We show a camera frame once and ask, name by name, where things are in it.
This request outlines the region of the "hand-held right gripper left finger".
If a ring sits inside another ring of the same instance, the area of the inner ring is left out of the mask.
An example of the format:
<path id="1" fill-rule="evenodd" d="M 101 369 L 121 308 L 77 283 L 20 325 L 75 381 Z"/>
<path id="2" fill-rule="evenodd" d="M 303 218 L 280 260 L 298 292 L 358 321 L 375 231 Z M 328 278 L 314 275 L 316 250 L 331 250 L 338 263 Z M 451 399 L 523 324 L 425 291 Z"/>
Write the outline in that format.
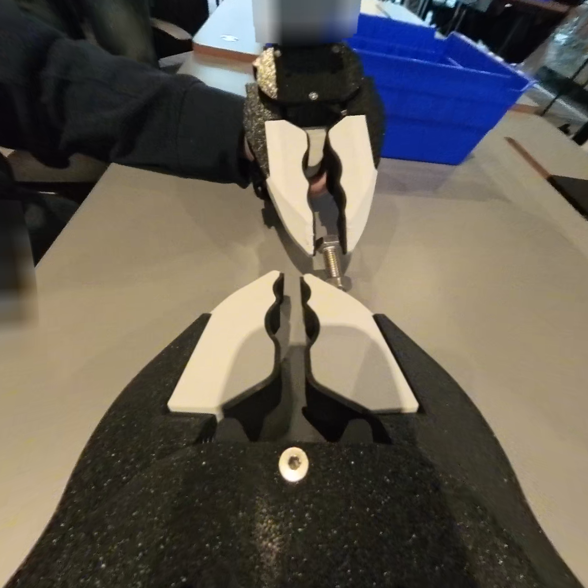
<path id="1" fill-rule="evenodd" d="M 170 412 L 224 417 L 226 409 L 276 379 L 283 286 L 283 273 L 271 270 L 210 312 L 168 400 Z"/>

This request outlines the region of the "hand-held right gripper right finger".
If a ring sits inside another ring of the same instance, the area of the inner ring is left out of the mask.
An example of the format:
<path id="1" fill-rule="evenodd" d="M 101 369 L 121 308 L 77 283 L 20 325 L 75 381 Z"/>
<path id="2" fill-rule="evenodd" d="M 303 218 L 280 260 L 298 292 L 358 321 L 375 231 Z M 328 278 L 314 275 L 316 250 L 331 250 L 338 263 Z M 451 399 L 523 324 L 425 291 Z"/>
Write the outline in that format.
<path id="1" fill-rule="evenodd" d="M 416 413 L 419 402 L 375 314 L 311 274 L 300 278 L 300 292 L 311 385 L 356 410 Z"/>

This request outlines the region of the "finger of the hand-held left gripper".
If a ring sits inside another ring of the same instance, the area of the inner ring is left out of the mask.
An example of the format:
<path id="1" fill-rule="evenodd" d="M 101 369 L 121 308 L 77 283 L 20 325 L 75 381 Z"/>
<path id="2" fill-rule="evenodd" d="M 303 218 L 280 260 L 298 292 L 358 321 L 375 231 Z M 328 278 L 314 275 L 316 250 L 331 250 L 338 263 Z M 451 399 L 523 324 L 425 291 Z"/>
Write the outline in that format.
<path id="1" fill-rule="evenodd" d="M 378 175 L 365 115 L 343 117 L 329 130 L 327 140 L 334 157 L 330 179 L 339 209 L 341 246 L 351 254 L 364 233 Z"/>
<path id="2" fill-rule="evenodd" d="M 315 255 L 315 227 L 305 175 L 307 132 L 285 120 L 266 122 L 266 186 L 282 224 L 306 256 Z"/>

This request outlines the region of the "steel hex bolt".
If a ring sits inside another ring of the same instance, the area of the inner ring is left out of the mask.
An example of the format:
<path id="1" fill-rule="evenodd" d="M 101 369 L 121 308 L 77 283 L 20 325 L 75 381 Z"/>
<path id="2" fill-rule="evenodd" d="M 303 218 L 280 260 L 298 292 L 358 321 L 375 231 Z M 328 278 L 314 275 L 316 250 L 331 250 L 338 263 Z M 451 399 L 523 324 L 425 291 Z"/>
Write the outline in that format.
<path id="1" fill-rule="evenodd" d="M 342 248 L 339 238 L 327 234 L 318 239 L 316 254 L 322 258 L 325 279 L 328 277 L 344 276 L 342 267 Z"/>

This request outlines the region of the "person's left forearm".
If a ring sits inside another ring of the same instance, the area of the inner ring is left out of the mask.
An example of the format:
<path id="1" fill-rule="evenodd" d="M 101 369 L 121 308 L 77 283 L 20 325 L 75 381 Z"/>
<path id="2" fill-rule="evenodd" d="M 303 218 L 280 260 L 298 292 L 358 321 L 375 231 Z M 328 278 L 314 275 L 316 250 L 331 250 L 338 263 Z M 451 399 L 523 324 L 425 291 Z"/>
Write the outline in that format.
<path id="1" fill-rule="evenodd" d="M 1 147 L 250 183 L 244 99 L 72 40 L 1 1 Z"/>

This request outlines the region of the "white table with brown edge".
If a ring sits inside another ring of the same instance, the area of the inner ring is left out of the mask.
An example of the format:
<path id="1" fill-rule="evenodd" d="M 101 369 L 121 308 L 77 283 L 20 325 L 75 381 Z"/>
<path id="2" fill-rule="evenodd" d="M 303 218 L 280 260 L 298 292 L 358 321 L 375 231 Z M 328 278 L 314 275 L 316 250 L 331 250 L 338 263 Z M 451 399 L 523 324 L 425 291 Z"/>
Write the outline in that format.
<path id="1" fill-rule="evenodd" d="M 220 1 L 192 41 L 196 54 L 250 63 L 262 51 L 256 41 L 252 1 Z"/>

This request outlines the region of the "large blue plastic bin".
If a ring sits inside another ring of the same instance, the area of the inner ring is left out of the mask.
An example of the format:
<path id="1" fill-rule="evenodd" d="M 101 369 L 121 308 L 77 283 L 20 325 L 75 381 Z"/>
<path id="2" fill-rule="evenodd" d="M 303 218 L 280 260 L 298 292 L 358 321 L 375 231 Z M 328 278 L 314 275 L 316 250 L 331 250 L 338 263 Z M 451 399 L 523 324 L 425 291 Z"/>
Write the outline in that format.
<path id="1" fill-rule="evenodd" d="M 460 33 L 360 13 L 349 45 L 385 111 L 381 156 L 460 165 L 534 80 Z"/>

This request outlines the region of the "black table mat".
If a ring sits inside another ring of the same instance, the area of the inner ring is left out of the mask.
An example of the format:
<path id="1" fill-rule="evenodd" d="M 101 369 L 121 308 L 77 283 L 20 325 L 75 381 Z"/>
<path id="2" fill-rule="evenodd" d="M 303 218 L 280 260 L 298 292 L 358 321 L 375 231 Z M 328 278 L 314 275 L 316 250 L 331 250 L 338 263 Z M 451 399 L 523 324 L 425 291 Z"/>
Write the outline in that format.
<path id="1" fill-rule="evenodd" d="M 587 217 L 587 180 L 551 175 L 548 182 L 582 216 Z"/>

